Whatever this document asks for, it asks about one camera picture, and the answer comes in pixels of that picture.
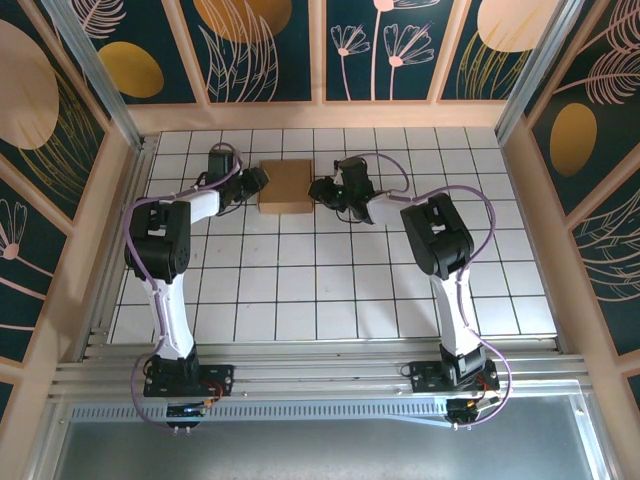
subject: white tile floor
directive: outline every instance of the white tile floor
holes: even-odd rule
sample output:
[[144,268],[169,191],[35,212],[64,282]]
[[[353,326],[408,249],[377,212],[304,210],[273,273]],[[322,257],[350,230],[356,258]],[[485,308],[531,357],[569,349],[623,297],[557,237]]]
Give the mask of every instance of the white tile floor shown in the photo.
[[[184,190],[206,169],[219,141],[264,159],[313,158],[333,174],[346,154],[379,151],[411,174],[411,191],[475,186],[493,200],[495,241],[472,267],[471,290],[483,335],[555,333],[542,282],[491,129],[361,128],[165,132],[148,195]],[[377,188],[403,185],[392,164],[367,159]],[[482,202],[452,195],[476,245],[489,220]],[[440,325],[428,278],[415,265],[402,222],[350,225],[318,205],[306,215],[262,215],[256,198],[235,213],[192,228],[185,278],[187,315],[199,343],[435,337]],[[110,339],[152,341],[139,281],[125,273]]]

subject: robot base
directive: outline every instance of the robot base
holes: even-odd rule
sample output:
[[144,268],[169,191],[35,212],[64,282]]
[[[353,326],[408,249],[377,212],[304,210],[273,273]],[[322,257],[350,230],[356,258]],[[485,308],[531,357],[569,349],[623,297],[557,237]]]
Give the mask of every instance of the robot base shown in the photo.
[[452,390],[482,392],[484,384],[478,381],[479,375],[482,375],[488,388],[500,390],[500,380],[493,360],[487,359],[481,371],[457,386],[453,386],[447,378],[441,361],[411,362],[408,367],[409,374],[407,376],[411,379],[413,393],[451,392]]
[[185,359],[167,360],[154,355],[145,364],[145,397],[229,396],[233,365],[200,365],[195,347]]

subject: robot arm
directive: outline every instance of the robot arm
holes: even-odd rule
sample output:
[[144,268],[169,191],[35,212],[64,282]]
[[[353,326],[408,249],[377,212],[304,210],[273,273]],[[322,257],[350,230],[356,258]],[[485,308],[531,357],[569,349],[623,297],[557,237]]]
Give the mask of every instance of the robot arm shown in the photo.
[[[227,177],[233,167],[232,152],[214,150],[209,154],[208,171],[201,178],[212,184]],[[225,385],[221,388],[223,393],[230,391],[231,382],[226,379],[232,378],[233,367],[221,366],[219,371],[210,366],[201,368],[187,323],[183,283],[191,254],[191,225],[222,213],[232,203],[247,200],[264,188],[268,180],[263,170],[246,169],[215,190],[194,189],[179,200],[156,200],[133,211],[129,232],[156,290],[128,248],[125,261],[143,282],[156,331],[163,330],[161,322],[165,327],[150,365],[145,368],[145,396],[210,396],[210,386],[216,383]]]
[[469,270],[465,268],[474,249],[473,239],[451,198],[440,193],[414,205],[376,192],[367,176],[367,164],[359,157],[335,162],[335,171],[335,178],[313,182],[309,194],[326,207],[349,210],[356,220],[369,224],[390,223],[400,216],[416,263],[429,276],[442,324],[442,362],[437,372],[418,376],[443,378],[448,388],[456,389],[475,385],[477,376],[487,369],[485,373],[497,379],[495,365],[487,360],[484,347],[466,325],[458,305],[460,287],[466,319],[475,325]]

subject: dark teal wallpaper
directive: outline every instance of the dark teal wallpaper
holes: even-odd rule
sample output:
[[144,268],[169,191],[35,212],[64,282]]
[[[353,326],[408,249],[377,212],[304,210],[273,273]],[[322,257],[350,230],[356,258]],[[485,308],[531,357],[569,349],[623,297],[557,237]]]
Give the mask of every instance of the dark teal wallpaper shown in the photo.
[[595,1],[596,0],[585,0],[584,3],[582,4],[578,18],[576,19],[575,23],[571,27],[571,30],[569,30],[569,33],[567,33],[567,36],[565,37],[562,43],[562,46],[560,47],[560,50],[558,50],[558,53],[555,59],[549,66],[549,69],[545,73],[544,77],[540,80],[540,84],[538,85],[538,88],[536,88],[536,91],[533,92],[533,95],[531,96],[529,103],[527,103],[527,106],[524,108],[524,114],[527,117],[531,113],[531,110],[533,110],[533,107],[535,107],[536,103],[538,103],[538,99],[540,98],[540,95],[542,95],[542,92],[547,87],[547,81],[549,80],[549,77],[553,75],[553,72],[556,71],[556,69],[558,68],[558,65],[560,64],[560,62],[562,62],[562,58],[564,57],[564,54],[567,53],[567,49],[571,45],[571,42],[573,42],[573,39],[575,38],[576,34],[580,30],[580,27],[584,23],[584,19],[587,17],[589,12],[591,11],[591,7],[593,7],[593,4]]
[[636,404],[638,408],[640,408],[640,375],[629,377],[629,386],[631,387],[633,397],[636,399]]
[[104,131],[14,1],[0,11],[0,35],[0,153],[73,218]]
[[195,102],[160,0],[70,3],[125,103]]
[[639,24],[611,2],[533,126],[567,214],[640,142]]
[[11,396],[12,390],[13,385],[0,382],[0,422],[2,422],[4,411],[7,409],[7,405],[9,404],[9,397]]
[[0,180],[0,357],[24,359],[65,241]]
[[386,3],[327,1],[327,100],[427,98],[453,0]]
[[506,100],[553,13],[545,0],[472,0],[443,100]]
[[181,0],[213,103],[311,100],[307,0]]
[[573,236],[618,354],[640,348],[640,170]]

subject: brown box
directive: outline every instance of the brown box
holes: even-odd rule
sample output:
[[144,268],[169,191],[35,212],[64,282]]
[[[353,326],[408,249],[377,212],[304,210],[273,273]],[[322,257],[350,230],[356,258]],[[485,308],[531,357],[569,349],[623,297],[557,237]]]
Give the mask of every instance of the brown box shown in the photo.
[[269,176],[269,183],[258,197],[261,213],[313,212],[308,193],[313,178],[312,160],[263,160],[260,167]]

